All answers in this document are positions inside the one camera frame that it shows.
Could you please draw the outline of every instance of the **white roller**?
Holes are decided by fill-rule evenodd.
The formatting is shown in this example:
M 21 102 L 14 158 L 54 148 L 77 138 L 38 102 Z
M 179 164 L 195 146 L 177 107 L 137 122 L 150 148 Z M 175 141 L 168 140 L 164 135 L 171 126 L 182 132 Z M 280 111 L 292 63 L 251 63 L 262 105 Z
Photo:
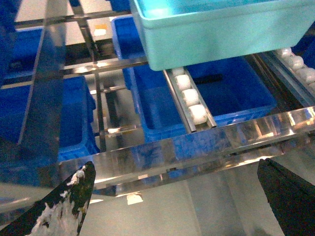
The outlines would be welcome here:
M 183 67 L 174 68 L 172 69 L 172 74 L 174 77 L 184 75 L 185 74 L 184 68 Z
M 313 68 L 299 69 L 296 73 L 307 84 L 311 84 L 315 82 L 315 69 Z
M 292 54 L 292 50 L 291 48 L 281 48 L 276 50 L 276 53 L 280 55 L 282 58 L 286 58 Z
M 199 104 L 198 93 L 193 88 L 182 91 L 182 96 L 188 107 Z
M 292 70 L 301 69 L 304 66 L 303 58 L 300 56 L 291 56 L 284 59 Z
M 188 110 L 195 125 L 207 122 L 207 112 L 203 105 L 194 105 L 188 107 Z
M 180 91 L 184 91 L 191 88 L 190 79 L 188 75 L 176 76 L 175 80 Z
M 315 91 L 315 83 L 311 83 L 309 86 Z

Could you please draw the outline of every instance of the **vertical metal post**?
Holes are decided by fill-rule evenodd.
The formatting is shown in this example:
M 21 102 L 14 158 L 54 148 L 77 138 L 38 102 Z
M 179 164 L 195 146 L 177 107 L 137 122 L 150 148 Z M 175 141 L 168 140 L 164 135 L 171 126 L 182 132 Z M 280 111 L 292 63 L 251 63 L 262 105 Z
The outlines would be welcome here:
M 84 11 L 82 5 L 79 0 L 70 0 L 70 5 L 74 15 L 84 15 Z M 93 40 L 91 30 L 86 19 L 78 19 L 78 25 L 80 27 L 80 31 L 83 35 L 85 43 L 88 47 L 88 50 L 91 55 L 91 59 L 94 64 L 97 64 L 97 60 L 99 58 L 99 52 L 97 49 L 97 45 Z M 97 119 L 98 119 L 98 129 L 99 129 L 99 140 L 100 140 L 100 151 L 106 151 L 106 141 L 105 141 L 105 126 L 103 119 L 103 107 L 101 100 L 101 88 L 100 88 L 100 77 L 99 73 L 95 72 L 94 74 L 94 82 L 96 86 L 96 98 L 97 98 Z
M 46 19 L 36 56 L 27 111 L 20 134 L 21 158 L 57 162 L 63 100 L 65 24 L 54 17 L 66 14 L 65 0 L 48 0 Z

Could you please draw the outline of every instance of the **storage crate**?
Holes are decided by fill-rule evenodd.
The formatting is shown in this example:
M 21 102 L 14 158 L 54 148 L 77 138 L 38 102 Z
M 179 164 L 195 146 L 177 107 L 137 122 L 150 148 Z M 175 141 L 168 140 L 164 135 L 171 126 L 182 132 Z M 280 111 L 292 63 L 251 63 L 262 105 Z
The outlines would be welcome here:
M 11 60 L 15 39 L 16 32 L 8 31 L 0 22 L 0 87 Z
M 198 78 L 222 75 L 221 81 L 197 85 L 218 126 L 262 117 L 276 106 L 273 96 L 243 57 L 187 68 L 197 84 Z M 145 142 L 186 133 L 162 72 L 147 65 L 135 67 L 131 81 Z
M 129 0 L 107 0 L 110 1 L 113 11 L 130 11 Z
M 20 77 L 32 78 L 41 33 L 42 27 L 17 31 L 17 39 L 4 84 L 18 83 Z
M 17 14 L 22 0 L 0 0 L 0 6 L 6 7 L 10 12 Z
M 131 0 L 151 69 L 292 47 L 315 20 L 313 0 Z
M 112 21 L 113 44 L 118 59 L 144 57 L 140 37 L 130 16 L 116 18 Z M 132 68 L 123 69 L 127 89 L 131 87 Z
M 308 46 L 302 57 L 304 59 L 305 65 L 315 68 L 315 38 L 313 42 Z
M 1 137 L 18 142 L 29 92 L 30 86 L 1 90 Z M 64 81 L 59 161 L 99 152 L 90 124 L 93 108 L 95 104 L 91 101 L 84 77 Z

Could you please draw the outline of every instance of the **roller conveyor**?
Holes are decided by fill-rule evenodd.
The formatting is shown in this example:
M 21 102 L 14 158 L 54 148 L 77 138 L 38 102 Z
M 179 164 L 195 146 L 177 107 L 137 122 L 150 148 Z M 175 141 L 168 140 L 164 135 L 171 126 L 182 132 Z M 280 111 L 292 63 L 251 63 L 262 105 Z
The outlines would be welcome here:
M 204 130 L 207 128 L 214 128 L 217 126 L 217 124 L 216 124 L 213 116 L 211 115 L 205 101 L 203 100 L 195 82 L 193 81 L 189 71 L 186 68 L 184 69 L 184 74 L 188 75 L 191 88 L 195 89 L 197 91 L 199 102 L 201 105 L 203 105 L 203 107 L 206 110 L 207 121 L 203 124 L 198 124 L 198 125 L 194 124 L 191 113 L 189 113 L 188 107 L 187 107 L 185 101 L 183 100 L 182 92 L 179 90 L 179 87 L 175 81 L 175 77 L 174 77 L 172 71 L 171 70 L 164 70 L 163 74 L 165 76 L 165 79 L 166 79 L 167 84 L 169 86 L 169 89 L 171 91 L 171 94 L 172 94 L 172 97 L 173 97 L 174 102 L 176 104 L 177 110 L 179 111 L 179 114 L 181 116 L 183 124 L 185 125 L 185 129 L 186 129 L 187 133 L 190 134 L 192 132 L 201 131 L 201 130 Z

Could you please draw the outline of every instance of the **teal plastic tray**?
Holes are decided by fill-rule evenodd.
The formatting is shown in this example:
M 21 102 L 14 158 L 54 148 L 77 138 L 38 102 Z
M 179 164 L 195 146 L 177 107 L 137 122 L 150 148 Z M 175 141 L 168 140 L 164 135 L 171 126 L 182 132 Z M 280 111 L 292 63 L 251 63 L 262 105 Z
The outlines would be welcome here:
M 238 57 L 298 43 L 315 0 L 130 0 L 152 70 Z

